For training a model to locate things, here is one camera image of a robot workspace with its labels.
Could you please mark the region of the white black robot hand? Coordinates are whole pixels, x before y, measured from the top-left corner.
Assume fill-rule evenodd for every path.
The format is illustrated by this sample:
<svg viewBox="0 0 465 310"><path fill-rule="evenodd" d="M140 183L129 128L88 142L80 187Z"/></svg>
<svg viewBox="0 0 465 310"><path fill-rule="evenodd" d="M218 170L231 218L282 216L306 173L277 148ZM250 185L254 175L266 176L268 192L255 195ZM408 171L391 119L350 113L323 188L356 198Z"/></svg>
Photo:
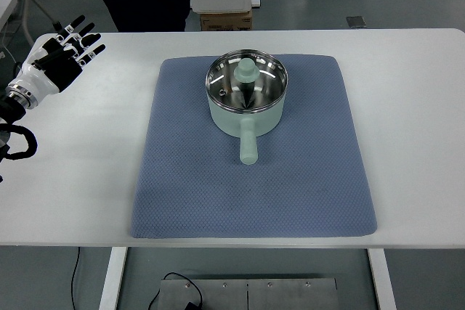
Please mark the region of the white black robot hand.
<svg viewBox="0 0 465 310"><path fill-rule="evenodd" d="M99 44L99 33L94 23L78 29L83 15L61 28L24 61L20 72L7 85L7 98L25 109L33 109L53 94L67 89L98 54L105 50Z"/></svg>

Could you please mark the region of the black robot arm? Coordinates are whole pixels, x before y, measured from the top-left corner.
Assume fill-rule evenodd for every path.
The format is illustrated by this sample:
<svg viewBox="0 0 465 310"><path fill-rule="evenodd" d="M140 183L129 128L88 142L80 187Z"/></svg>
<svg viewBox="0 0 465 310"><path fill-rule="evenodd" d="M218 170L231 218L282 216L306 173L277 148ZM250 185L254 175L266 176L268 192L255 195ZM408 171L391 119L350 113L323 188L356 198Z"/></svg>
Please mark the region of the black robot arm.
<svg viewBox="0 0 465 310"><path fill-rule="evenodd" d="M2 96L0 104L0 117L8 124L13 124L26 114L25 108L13 97Z"/></svg>

